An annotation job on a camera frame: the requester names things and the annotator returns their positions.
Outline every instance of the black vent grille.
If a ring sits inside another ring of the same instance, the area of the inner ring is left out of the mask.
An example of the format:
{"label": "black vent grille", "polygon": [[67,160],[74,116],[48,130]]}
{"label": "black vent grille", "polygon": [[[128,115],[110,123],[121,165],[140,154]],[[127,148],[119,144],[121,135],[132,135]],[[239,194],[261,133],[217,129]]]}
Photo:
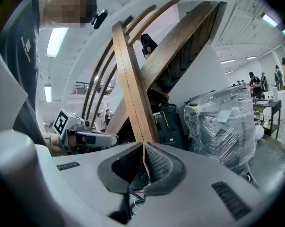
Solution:
{"label": "black vent grille", "polygon": [[63,165],[58,165],[57,168],[58,170],[62,171],[62,170],[67,170],[76,166],[80,166],[80,164],[77,161],[74,162],[70,162],[70,163],[66,163]]}
{"label": "black vent grille", "polygon": [[150,172],[150,180],[151,183],[154,183],[171,172],[173,167],[172,162],[166,156],[149,146],[146,146],[146,152],[146,164]]}
{"label": "black vent grille", "polygon": [[241,219],[251,211],[226,183],[217,182],[212,184],[212,187],[236,220]]}

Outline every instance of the balcony railing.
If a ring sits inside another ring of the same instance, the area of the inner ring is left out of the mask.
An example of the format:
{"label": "balcony railing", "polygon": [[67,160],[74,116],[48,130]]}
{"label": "balcony railing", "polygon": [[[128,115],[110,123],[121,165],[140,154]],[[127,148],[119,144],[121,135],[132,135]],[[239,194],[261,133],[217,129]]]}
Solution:
{"label": "balcony railing", "polygon": [[[76,84],[74,85],[73,89],[72,89],[71,94],[85,95],[87,93],[88,87],[89,87],[89,84],[87,82],[77,81]],[[98,86],[98,88],[96,90],[97,95],[100,93],[102,87],[103,87],[103,85]],[[112,87],[107,87],[104,95],[110,95],[112,90],[113,90]]]}

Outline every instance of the person in black shirt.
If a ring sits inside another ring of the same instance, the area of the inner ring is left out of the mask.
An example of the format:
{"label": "person in black shirt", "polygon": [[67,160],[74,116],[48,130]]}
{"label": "person in black shirt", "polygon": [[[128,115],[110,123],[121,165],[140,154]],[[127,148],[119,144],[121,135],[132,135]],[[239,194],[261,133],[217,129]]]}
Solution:
{"label": "person in black shirt", "polygon": [[145,59],[147,60],[151,53],[154,51],[154,49],[156,49],[157,44],[148,34],[140,35],[137,40],[141,41],[143,47],[142,53]]}
{"label": "person in black shirt", "polygon": [[264,72],[261,74],[261,84],[262,84],[262,91],[268,92],[267,79]]}
{"label": "person in black shirt", "polygon": [[[24,0],[0,34],[0,53],[14,78],[28,94],[13,129],[35,144],[48,146],[53,156],[65,155],[59,136],[43,135],[35,115],[38,76],[38,35],[43,28],[81,27],[96,15],[96,0]],[[76,139],[69,139],[76,146]]]}
{"label": "person in black shirt", "polygon": [[254,75],[254,73],[250,72],[250,87],[253,87],[253,95],[257,96],[258,99],[262,99],[261,96],[261,81],[258,77]]}
{"label": "person in black shirt", "polygon": [[110,120],[111,120],[111,116],[110,116],[110,110],[109,109],[107,109],[106,111],[105,111],[105,124],[106,124],[106,126],[108,126],[109,125],[109,122],[110,122]]}

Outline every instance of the gray t-shirt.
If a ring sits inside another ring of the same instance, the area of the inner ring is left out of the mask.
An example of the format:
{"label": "gray t-shirt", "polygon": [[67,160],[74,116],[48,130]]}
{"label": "gray t-shirt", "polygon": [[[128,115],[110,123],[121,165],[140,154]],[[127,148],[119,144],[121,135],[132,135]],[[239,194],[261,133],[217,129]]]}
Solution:
{"label": "gray t-shirt", "polygon": [[28,135],[35,144],[46,145],[35,115],[35,94],[38,76],[38,0],[26,0],[12,14],[0,35],[0,53],[7,67],[27,92],[13,129]]}

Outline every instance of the plastic wrap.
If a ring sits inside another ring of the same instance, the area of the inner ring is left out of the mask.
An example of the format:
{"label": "plastic wrap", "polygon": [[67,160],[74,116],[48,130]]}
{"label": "plastic wrap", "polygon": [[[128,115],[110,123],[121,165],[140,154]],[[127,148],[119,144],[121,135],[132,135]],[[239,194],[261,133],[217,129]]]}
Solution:
{"label": "plastic wrap", "polygon": [[245,86],[226,88],[193,98],[184,109],[190,130],[190,151],[239,169],[255,152],[252,98]]}

